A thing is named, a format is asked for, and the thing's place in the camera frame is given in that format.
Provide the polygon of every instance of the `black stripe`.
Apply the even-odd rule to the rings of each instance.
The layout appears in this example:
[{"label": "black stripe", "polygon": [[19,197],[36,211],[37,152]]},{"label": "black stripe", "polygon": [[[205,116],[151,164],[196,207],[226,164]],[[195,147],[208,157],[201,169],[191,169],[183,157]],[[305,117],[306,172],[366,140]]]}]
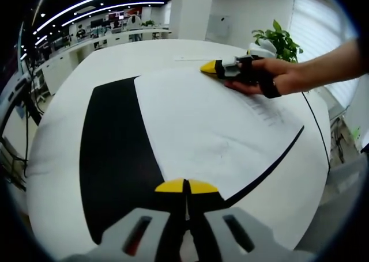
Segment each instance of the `black stripe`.
[{"label": "black stripe", "polygon": [[134,78],[94,89],[81,138],[80,185],[95,243],[106,228],[136,207],[155,209],[163,183],[148,139]]},{"label": "black stripe", "polygon": [[285,156],[288,154],[288,152],[291,150],[291,148],[294,146],[296,141],[299,139],[302,131],[304,130],[304,126],[300,129],[299,133],[296,135],[294,140],[291,142],[291,144],[287,147],[287,149],[282,153],[282,155],[273,163],[269,168],[265,170],[256,180],[254,180],[252,183],[250,183],[248,186],[243,188],[238,193],[234,194],[232,197],[227,199],[225,201],[226,207],[231,207],[238,201],[240,201],[242,198],[244,198],[248,193],[250,193],[252,190],[254,190],[264,179],[268,177],[272,173],[272,171],[275,170],[275,168],[281,163],[281,161],[285,158]]}]

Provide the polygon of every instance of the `white pillar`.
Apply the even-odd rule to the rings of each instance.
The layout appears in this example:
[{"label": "white pillar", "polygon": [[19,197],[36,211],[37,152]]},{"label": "white pillar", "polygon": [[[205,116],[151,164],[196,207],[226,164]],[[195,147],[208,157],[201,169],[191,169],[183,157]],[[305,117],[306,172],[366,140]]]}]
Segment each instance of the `white pillar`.
[{"label": "white pillar", "polygon": [[205,40],[213,0],[172,0],[173,38]]}]

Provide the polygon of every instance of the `human hand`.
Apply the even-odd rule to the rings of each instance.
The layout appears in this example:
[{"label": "human hand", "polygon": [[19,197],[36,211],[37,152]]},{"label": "human hand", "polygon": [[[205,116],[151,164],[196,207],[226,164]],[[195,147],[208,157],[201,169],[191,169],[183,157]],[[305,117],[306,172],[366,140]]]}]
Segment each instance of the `human hand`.
[{"label": "human hand", "polygon": [[[273,74],[275,76],[274,83],[281,95],[311,89],[303,68],[298,63],[286,62],[281,59],[260,59],[253,61],[253,68],[264,69]],[[259,85],[246,85],[236,81],[226,81],[224,85],[247,95],[263,94]]]}]

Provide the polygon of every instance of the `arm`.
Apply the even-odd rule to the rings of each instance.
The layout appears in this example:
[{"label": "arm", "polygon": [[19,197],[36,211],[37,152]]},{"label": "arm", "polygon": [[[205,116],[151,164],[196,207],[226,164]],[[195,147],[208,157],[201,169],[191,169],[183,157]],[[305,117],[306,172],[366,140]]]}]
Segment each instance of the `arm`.
[{"label": "arm", "polygon": [[[282,95],[307,91],[365,74],[364,59],[356,40],[308,62],[289,63],[278,59],[263,59],[253,61],[253,67],[275,75],[274,82]],[[245,94],[262,94],[258,85],[227,82],[225,86]]]}]

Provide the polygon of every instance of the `yellow tip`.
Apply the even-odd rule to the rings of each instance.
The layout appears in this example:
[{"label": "yellow tip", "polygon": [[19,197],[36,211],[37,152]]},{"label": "yellow tip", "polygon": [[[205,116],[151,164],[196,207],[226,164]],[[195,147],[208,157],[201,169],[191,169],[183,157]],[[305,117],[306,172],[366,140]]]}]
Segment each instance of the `yellow tip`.
[{"label": "yellow tip", "polygon": [[201,66],[200,71],[207,74],[217,74],[215,71],[215,60]]},{"label": "yellow tip", "polygon": [[218,189],[209,183],[198,180],[189,180],[192,194],[215,193]]},{"label": "yellow tip", "polygon": [[183,180],[176,179],[167,181],[156,187],[155,192],[170,192],[170,193],[182,193],[183,192]]}]

